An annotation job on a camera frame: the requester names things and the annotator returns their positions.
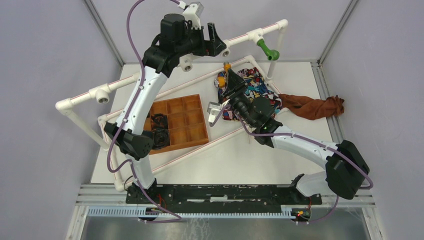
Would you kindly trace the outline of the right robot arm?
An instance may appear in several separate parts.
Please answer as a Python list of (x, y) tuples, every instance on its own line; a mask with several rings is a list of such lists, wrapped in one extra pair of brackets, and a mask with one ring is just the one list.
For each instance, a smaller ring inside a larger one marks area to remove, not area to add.
[(282, 149), (301, 156), (323, 170), (299, 175), (289, 189), (289, 199), (302, 204), (317, 194), (335, 194), (346, 200), (355, 197), (358, 190), (374, 187), (370, 168), (354, 143), (321, 141), (298, 133), (274, 118), (275, 108), (264, 96), (250, 100), (246, 96), (247, 81), (231, 68), (224, 70), (222, 109), (230, 108), (240, 120), (247, 134), (261, 145)]

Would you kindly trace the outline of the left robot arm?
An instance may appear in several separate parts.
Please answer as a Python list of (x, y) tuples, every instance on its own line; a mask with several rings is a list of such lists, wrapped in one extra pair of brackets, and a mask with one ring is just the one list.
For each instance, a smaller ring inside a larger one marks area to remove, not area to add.
[(111, 173), (118, 172), (124, 165), (111, 166), (114, 147), (126, 155), (124, 164), (129, 163), (138, 190), (138, 197), (147, 204), (154, 202), (158, 191), (152, 185), (156, 181), (151, 169), (149, 153), (154, 140), (144, 133), (147, 115), (162, 86), (185, 55), (216, 57), (226, 49), (219, 37), (215, 24), (207, 24), (208, 39), (204, 28), (195, 28), (194, 22), (178, 13), (166, 14), (160, 22), (160, 32), (149, 48), (139, 57), (140, 76), (115, 123), (106, 123), (104, 131), (111, 137), (106, 165)]

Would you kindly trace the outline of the brown cloth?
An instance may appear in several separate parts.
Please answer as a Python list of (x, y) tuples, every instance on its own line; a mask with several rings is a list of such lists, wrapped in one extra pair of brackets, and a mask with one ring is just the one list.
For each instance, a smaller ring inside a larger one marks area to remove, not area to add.
[(338, 117), (345, 111), (343, 98), (338, 95), (326, 99), (313, 99), (308, 96), (279, 94), (282, 106), (293, 114), (307, 120)]

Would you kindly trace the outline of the green plastic water faucet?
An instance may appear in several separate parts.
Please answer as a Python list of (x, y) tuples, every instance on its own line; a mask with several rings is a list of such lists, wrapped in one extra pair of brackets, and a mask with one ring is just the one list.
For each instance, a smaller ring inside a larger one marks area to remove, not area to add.
[(259, 39), (257, 41), (256, 45), (262, 49), (262, 51), (266, 55), (268, 61), (277, 61), (280, 58), (279, 51), (275, 50), (275, 49), (270, 49), (266, 45), (265, 40), (263, 38)]

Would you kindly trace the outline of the wooden compartment tray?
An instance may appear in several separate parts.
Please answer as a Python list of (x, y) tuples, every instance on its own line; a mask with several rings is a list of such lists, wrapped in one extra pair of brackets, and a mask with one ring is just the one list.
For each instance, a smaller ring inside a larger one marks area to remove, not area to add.
[(152, 149), (151, 155), (204, 145), (209, 142), (201, 98), (198, 94), (155, 101), (144, 123), (144, 132), (152, 138), (151, 115), (159, 113), (167, 116), (170, 143), (162, 149)]

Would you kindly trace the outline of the dark patterned rolled cloth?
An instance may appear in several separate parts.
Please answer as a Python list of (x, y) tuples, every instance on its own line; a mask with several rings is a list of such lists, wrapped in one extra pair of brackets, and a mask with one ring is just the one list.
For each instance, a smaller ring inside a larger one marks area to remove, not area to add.
[(170, 144), (170, 134), (165, 128), (156, 128), (152, 131), (153, 150), (160, 150)]

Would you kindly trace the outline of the comic print cloth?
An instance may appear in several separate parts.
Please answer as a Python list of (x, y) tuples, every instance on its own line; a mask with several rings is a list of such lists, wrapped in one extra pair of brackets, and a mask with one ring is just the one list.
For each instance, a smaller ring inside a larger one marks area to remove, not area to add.
[[(256, 67), (244, 68), (237, 72), (247, 83), (245, 95), (252, 102), (255, 98), (265, 97), (270, 100), (274, 107), (274, 116), (278, 114), (284, 107), (282, 99), (271, 89), (268, 89), (264, 82), (264, 78)], [(217, 95), (222, 93), (222, 90), (217, 90)]]

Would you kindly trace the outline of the white pvc pipe frame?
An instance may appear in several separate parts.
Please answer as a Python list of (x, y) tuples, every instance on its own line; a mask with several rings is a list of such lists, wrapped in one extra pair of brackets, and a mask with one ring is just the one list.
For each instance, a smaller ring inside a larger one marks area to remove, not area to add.
[[(205, 39), (204, 29), (198, 19), (191, 20), (180, 14), (173, 14), (171, 22), (165, 24), (165, 30), (156, 36), (152, 46), (145, 51), (143, 59), (140, 60), (139, 73), (97, 86), (78, 96), (60, 100), (55, 104), (55, 108), (107, 151), (106, 166), (114, 175), (114, 186), (118, 192), (124, 191), (127, 183), (120, 175), (123, 165), (117, 162), (115, 146), (119, 146), (122, 152), (129, 156), (130, 161), (137, 161), (139, 165), (142, 165), (141, 170), (135, 173), (135, 177), (144, 177), (144, 186), (150, 187), (154, 176), (149, 160), (145, 153), (136, 153), (132, 140), (143, 138), (142, 116), (147, 113), (156, 98), (163, 96), (160, 89), (169, 79), (172, 71), (179, 67), (188, 72), (193, 60), (201, 57), (226, 57), (232, 46), (246, 41), (254, 42), (265, 52), (268, 59), (275, 63), (279, 58), (279, 52), (266, 46), (264, 35), (278, 31), (277, 43), (281, 45), (288, 24), (288, 20), (282, 19), (232, 39), (222, 40), (217, 34), (215, 24), (210, 22), (207, 25), (209, 38)], [(129, 101), (120, 112), (115, 113), (117, 133), (111, 136), (107, 136), (105, 131), (102, 134), (95, 133), (73, 110), (78, 104), (91, 99), (97, 101), (108, 99), (111, 92), (132, 83), (135, 87)]]

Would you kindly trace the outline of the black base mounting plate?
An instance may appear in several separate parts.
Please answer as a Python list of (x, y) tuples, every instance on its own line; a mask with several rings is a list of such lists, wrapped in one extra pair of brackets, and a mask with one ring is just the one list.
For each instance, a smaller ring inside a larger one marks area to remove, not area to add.
[(322, 197), (302, 195), (293, 185), (157, 184), (148, 197), (176, 214), (270, 214), (282, 206), (321, 205)]

